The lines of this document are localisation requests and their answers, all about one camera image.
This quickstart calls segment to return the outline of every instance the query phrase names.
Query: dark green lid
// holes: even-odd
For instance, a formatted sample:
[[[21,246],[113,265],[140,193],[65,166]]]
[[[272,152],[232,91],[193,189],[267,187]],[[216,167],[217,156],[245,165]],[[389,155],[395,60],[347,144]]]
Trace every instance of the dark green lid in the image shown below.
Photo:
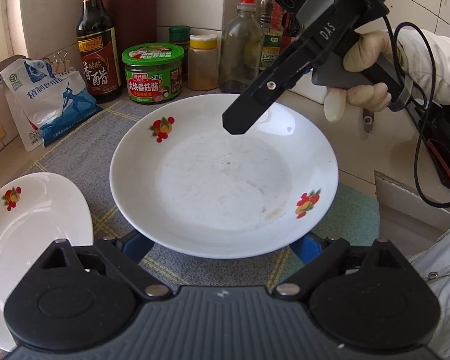
[[[190,39],[189,26],[171,26],[168,28],[171,42],[186,42]]]
[[[143,43],[126,49],[122,53],[122,61],[132,66],[155,66],[179,61],[183,54],[183,48],[176,44]]]

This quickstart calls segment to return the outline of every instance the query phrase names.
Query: gloved hand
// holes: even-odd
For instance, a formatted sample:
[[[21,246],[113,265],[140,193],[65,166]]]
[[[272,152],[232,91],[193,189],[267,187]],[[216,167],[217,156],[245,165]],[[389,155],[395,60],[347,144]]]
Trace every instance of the gloved hand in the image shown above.
[[[401,60],[400,47],[397,48]],[[383,54],[393,62],[392,45],[387,32],[373,31],[361,35],[343,58],[343,66],[347,71],[360,72],[372,66],[379,55]],[[345,110],[345,103],[378,112],[387,107],[392,96],[387,92],[387,85],[383,82],[371,85],[358,85],[349,90],[328,88],[324,101],[325,117],[330,122],[339,120]]]

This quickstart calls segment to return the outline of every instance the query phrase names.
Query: white plate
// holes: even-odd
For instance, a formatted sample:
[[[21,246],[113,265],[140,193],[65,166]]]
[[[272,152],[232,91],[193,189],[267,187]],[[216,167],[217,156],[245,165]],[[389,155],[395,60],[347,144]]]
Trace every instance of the white plate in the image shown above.
[[[110,167],[112,194],[148,238],[193,256],[250,257],[291,244],[329,209],[338,166],[320,130],[275,103],[246,134],[230,135],[222,113],[236,98],[168,104],[121,140]],[[153,125],[167,138],[157,139]]]
[[[8,210],[10,201],[14,204]],[[74,183],[54,173],[34,173],[0,189],[1,349],[16,346],[3,318],[5,301],[48,245],[60,238],[73,246],[94,241],[87,202]]]

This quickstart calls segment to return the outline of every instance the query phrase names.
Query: black cable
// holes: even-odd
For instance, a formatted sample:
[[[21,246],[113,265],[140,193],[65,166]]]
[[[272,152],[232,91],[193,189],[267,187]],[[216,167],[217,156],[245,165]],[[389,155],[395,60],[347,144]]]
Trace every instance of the black cable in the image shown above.
[[[424,104],[423,105],[419,105],[419,108],[425,110],[425,117],[422,120],[422,126],[420,128],[420,135],[418,137],[418,142],[416,144],[416,149],[415,149],[415,158],[414,158],[414,162],[413,162],[413,176],[415,179],[415,186],[416,189],[418,191],[418,194],[420,195],[420,197],[422,198],[422,200],[427,203],[428,205],[432,206],[432,207],[436,207],[436,208],[450,208],[450,202],[448,203],[437,203],[434,202],[433,200],[428,199],[425,194],[422,191],[422,188],[420,187],[420,182],[419,182],[419,153],[420,153],[420,144],[423,141],[424,144],[427,144],[425,141],[425,138],[423,136],[424,131],[425,131],[425,127],[427,125],[428,119],[430,117],[430,112],[432,109],[432,105],[433,105],[433,96],[435,95],[435,85],[436,85],[436,81],[437,81],[437,68],[435,65],[435,58],[433,57],[433,52],[432,49],[430,47],[430,44],[428,43],[427,38],[425,37],[424,33],[422,30],[420,30],[420,28],[418,28],[415,24],[413,23],[409,23],[409,22],[403,22],[400,23],[397,28],[395,28],[395,33],[393,33],[392,31],[392,27],[390,25],[390,22],[388,20],[388,18],[386,16],[383,17],[383,19],[385,20],[385,24],[387,26],[387,30],[390,36],[390,41],[391,41],[391,51],[394,57],[394,66],[395,66],[395,72],[396,75],[400,81],[400,83],[403,85],[403,79],[402,77],[405,76],[405,73],[402,69],[402,67],[400,66],[399,60],[398,60],[398,53],[397,53],[397,39],[398,39],[398,34],[400,32],[400,30],[404,27],[412,27],[413,29],[415,29],[419,35],[421,36],[421,38],[423,39],[423,42],[425,43],[425,46],[427,47],[428,50],[428,54],[430,55],[430,60],[431,60],[431,65],[432,65],[432,84],[431,84],[431,91],[430,91],[430,98],[427,98],[427,96],[425,95],[425,92],[423,91],[422,88],[420,88],[420,86],[414,82],[414,87],[416,87],[419,91],[420,94],[423,96],[423,101]]]

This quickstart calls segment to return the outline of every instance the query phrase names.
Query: maroon container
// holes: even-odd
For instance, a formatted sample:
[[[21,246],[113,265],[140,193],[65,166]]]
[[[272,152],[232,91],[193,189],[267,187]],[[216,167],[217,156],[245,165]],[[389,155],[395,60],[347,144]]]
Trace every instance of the maroon container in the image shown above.
[[[115,26],[120,71],[122,53],[136,44],[157,41],[157,0],[103,0]]]

